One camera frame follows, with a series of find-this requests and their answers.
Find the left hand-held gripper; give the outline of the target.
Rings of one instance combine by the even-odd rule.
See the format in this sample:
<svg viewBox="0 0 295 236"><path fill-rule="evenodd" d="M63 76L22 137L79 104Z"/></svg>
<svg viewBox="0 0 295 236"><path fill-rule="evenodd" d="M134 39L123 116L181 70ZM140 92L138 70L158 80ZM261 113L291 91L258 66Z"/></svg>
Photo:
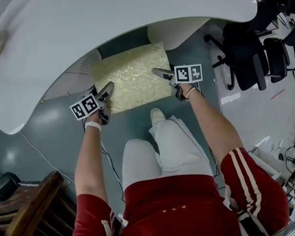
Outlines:
<svg viewBox="0 0 295 236"><path fill-rule="evenodd" d="M108 109L105 101L110 97L113 90L113 82L108 82L99 93L97 93L96 87L91 87L88 95L69 107L76 120L86 119L98 111L102 123L104 125L108 124L111 111Z"/></svg>

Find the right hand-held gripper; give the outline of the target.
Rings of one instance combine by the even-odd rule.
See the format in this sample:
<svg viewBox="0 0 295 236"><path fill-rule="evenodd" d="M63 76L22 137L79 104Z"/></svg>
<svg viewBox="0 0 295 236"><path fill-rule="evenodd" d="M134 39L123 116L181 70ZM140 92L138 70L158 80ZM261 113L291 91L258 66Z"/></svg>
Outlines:
<svg viewBox="0 0 295 236"><path fill-rule="evenodd" d="M152 73L164 80L170 80L169 85L172 87L172 95L178 100L183 101L186 98L183 96L180 84L192 84L199 92L199 82L203 80L201 64L195 65L176 65L170 64L170 70L153 68Z"/></svg>

